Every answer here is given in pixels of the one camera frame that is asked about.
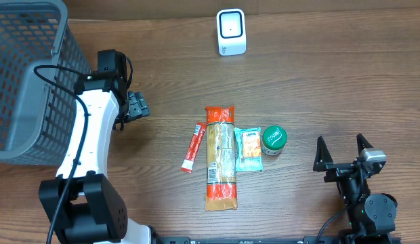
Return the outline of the green lidded jar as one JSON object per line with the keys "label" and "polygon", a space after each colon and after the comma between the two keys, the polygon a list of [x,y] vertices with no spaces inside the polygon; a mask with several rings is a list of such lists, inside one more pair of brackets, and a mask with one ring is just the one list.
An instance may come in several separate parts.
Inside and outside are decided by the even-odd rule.
{"label": "green lidded jar", "polygon": [[269,126],[262,135],[261,149],[267,155],[278,155],[282,152],[287,139],[287,133],[281,126]]}

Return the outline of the teal tissue packet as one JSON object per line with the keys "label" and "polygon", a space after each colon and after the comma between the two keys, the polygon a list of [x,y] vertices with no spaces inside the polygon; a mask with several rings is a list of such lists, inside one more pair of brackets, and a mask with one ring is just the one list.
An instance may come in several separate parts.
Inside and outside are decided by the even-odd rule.
{"label": "teal tissue packet", "polygon": [[252,127],[247,129],[234,128],[234,135],[236,140],[237,158],[236,158],[236,172],[239,171],[262,171],[262,157],[258,158],[244,158],[243,157],[243,143],[242,134],[246,131],[258,131],[261,140],[261,127]]}

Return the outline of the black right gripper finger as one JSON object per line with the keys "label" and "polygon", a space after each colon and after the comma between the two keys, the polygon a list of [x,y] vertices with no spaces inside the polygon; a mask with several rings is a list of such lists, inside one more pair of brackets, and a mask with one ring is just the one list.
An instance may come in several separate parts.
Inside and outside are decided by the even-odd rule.
{"label": "black right gripper finger", "polygon": [[328,166],[333,164],[333,159],[326,146],[324,138],[319,136],[317,139],[316,157],[314,160],[313,171],[326,171]]}
{"label": "black right gripper finger", "polygon": [[373,146],[366,140],[362,134],[356,136],[356,142],[358,147],[358,152],[362,152],[366,148],[372,148]]}

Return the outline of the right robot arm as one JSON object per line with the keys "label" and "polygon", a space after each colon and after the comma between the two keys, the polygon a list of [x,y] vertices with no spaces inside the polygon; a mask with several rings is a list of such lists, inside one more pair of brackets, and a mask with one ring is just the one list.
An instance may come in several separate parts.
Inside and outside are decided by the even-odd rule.
{"label": "right robot arm", "polygon": [[[387,161],[385,153],[374,148],[362,134],[356,136],[358,156],[351,163],[334,163],[323,137],[317,139],[313,170],[324,172],[325,182],[336,183],[345,207],[330,217],[319,230],[316,243],[399,243],[390,233],[396,229],[397,200],[385,193],[371,193],[367,180],[378,174]],[[326,237],[327,226],[347,214],[348,229],[336,237]]]}

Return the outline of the long spaghetti packet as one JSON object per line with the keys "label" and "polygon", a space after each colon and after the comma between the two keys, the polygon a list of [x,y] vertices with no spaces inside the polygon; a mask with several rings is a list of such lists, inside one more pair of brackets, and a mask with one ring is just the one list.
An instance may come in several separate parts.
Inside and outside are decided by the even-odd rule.
{"label": "long spaghetti packet", "polygon": [[205,209],[237,209],[234,107],[208,106],[207,195]]}

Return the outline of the red snack packet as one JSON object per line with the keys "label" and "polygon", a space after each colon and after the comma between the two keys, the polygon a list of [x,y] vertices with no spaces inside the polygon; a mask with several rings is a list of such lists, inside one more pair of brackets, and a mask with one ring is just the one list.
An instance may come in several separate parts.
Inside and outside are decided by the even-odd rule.
{"label": "red snack packet", "polygon": [[186,152],[185,159],[182,163],[181,170],[186,173],[192,173],[193,165],[196,159],[196,156],[199,151],[199,147],[203,140],[203,136],[206,131],[207,124],[197,122],[194,128],[194,133],[192,135],[192,139],[190,141],[190,145]]}

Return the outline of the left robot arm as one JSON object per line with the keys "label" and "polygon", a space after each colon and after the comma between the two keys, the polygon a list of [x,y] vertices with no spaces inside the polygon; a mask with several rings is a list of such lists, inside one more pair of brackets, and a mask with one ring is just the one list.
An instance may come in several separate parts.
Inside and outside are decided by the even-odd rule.
{"label": "left robot arm", "polygon": [[98,69],[77,72],[72,89],[75,122],[61,166],[44,180],[39,199],[50,221],[46,241],[61,243],[156,243],[150,226],[129,218],[127,207],[107,176],[111,134],[147,117],[141,92],[130,91],[131,60],[108,49],[98,52]]}

